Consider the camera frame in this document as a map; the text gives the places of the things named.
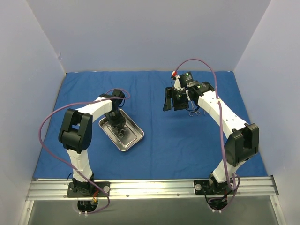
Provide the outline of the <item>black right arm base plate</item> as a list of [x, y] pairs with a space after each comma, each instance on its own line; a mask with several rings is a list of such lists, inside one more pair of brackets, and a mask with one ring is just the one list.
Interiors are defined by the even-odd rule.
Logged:
[[225, 195], [233, 191], [229, 188], [227, 182], [218, 183], [214, 179], [194, 180], [195, 195]]

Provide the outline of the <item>stainless steel instrument tray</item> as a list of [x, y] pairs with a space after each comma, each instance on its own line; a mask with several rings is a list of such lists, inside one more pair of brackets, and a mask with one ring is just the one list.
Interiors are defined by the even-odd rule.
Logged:
[[127, 127], [128, 129], [126, 135], [123, 138], [117, 138], [108, 129], [108, 126], [110, 125], [106, 117], [102, 118], [98, 124], [105, 132], [105, 134], [110, 138], [110, 140], [115, 144], [115, 146], [120, 151], [124, 152], [129, 150], [136, 143], [138, 143], [144, 137], [144, 132], [122, 109], [120, 109], [120, 112], [126, 120], [125, 127]]

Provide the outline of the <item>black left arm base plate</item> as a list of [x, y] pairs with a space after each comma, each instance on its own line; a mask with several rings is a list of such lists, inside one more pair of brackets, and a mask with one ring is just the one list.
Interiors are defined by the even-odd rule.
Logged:
[[[95, 184], [103, 189], [104, 192], [98, 192], [97, 197], [105, 197], [110, 192], [110, 182], [108, 181], [96, 181]], [[68, 198], [83, 198], [92, 197], [97, 192], [97, 187], [90, 184], [89, 182], [70, 182], [67, 190]]]

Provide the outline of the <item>blue surgical drape cloth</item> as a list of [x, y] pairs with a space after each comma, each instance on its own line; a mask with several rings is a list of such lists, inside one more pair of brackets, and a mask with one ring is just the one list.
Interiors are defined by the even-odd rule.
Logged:
[[93, 123], [88, 149], [90, 167], [97, 180], [204, 179], [222, 159], [219, 126], [209, 116], [189, 116], [188, 111], [164, 112], [164, 89], [171, 85], [168, 71], [68, 73], [61, 85], [34, 172], [36, 179], [65, 179], [70, 158], [58, 140], [62, 106], [95, 100], [110, 89], [127, 90], [131, 97], [123, 110], [144, 131], [144, 137], [120, 151]]

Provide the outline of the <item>steel surgical scissors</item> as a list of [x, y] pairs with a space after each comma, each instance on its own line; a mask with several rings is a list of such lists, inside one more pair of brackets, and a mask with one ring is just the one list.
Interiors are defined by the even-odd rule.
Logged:
[[201, 115], [201, 113], [199, 112], [199, 107], [196, 107], [193, 101], [190, 101], [190, 106], [191, 106], [191, 108], [188, 109], [189, 116], [192, 117], [194, 115], [196, 115], [196, 116]]

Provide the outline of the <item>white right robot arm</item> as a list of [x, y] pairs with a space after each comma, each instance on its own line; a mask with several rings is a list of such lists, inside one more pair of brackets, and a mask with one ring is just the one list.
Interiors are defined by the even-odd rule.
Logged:
[[210, 174], [209, 190], [217, 194], [225, 185], [234, 190], [236, 171], [258, 153], [258, 126], [238, 117], [208, 82], [165, 88], [164, 111], [188, 109], [189, 102], [206, 111], [220, 128], [222, 160]]

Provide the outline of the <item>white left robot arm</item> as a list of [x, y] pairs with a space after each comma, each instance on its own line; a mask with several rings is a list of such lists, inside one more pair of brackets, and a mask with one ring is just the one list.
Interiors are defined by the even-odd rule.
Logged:
[[73, 169], [73, 184], [83, 196], [94, 193], [93, 172], [90, 168], [88, 147], [92, 139], [92, 125], [95, 120], [105, 116], [112, 128], [117, 131], [125, 126], [125, 118], [121, 115], [119, 106], [125, 99], [125, 94], [114, 89], [112, 94], [100, 95], [93, 104], [84, 107], [68, 109], [65, 112], [59, 133], [59, 142], [66, 149]]

